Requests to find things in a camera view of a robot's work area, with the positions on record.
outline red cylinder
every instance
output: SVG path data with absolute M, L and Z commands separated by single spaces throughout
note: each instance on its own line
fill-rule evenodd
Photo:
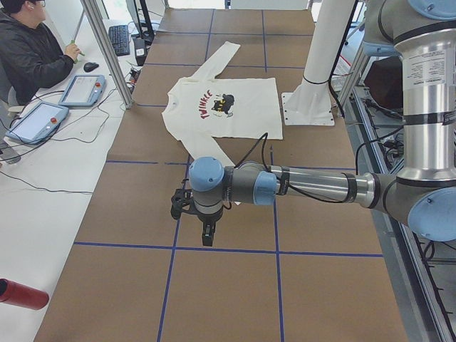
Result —
M 39 310 L 49 301 L 49 295 L 15 281 L 0 279 L 0 303 Z

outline black keyboard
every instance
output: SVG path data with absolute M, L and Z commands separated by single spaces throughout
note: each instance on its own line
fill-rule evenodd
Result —
M 130 54 L 130 37 L 127 25 L 111 26 L 108 30 L 108 36 L 117 56 Z

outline white table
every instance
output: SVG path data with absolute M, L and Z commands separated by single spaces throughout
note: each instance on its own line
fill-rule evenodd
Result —
M 106 21 L 107 27 L 121 24 Z M 90 74 L 103 74 L 107 86 L 103 98 L 115 88 L 108 67 L 101 55 L 88 22 L 85 20 L 76 39 L 84 52 L 79 56 L 69 77 L 52 89 L 38 93 L 64 90 L 75 74 L 83 71 L 85 62 L 96 62 L 100 67 Z M 132 50 L 129 56 L 119 57 L 123 75 L 127 75 L 131 64 L 136 64 Z M 57 103 L 61 94 L 51 95 L 45 100 Z M 97 139 L 91 144 L 77 140 L 63 142 L 48 141 L 45 145 L 24 155 L 20 162 L 9 165 L 2 162 L 0 171 L 19 177 L 37 187 L 50 190 L 92 192 L 104 166 L 106 154 L 117 133 L 124 113 L 124 105 L 117 91 L 101 108 L 109 112 L 109 118 Z M 71 110 L 65 125 L 81 118 L 89 110 Z M 67 128 L 60 129 L 55 139 L 79 138 L 92 140 L 107 114 L 95 109 Z M 21 154 L 30 147 L 17 147 Z M 50 296 L 56 287 L 74 237 L 90 201 L 90 195 L 50 193 L 35 190 L 18 180 L 0 174 L 0 278 L 10 279 L 27 286 L 46 291 Z M 0 336 L 2 342 L 30 342 L 43 320 L 47 307 L 39 311 L 0 304 Z

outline white cloth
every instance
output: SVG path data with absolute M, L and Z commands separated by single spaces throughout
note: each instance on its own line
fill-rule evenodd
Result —
M 240 45 L 226 42 L 191 77 L 178 80 L 162 113 L 167 130 L 194 159 L 233 165 L 212 137 L 282 139 L 275 78 L 215 79 Z

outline computer mouse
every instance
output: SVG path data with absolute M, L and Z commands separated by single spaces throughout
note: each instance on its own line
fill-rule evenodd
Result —
M 99 65 L 97 63 L 87 62 L 86 64 L 84 64 L 84 71 L 86 73 L 90 73 L 92 70 L 95 70 L 97 67 L 99 67 Z

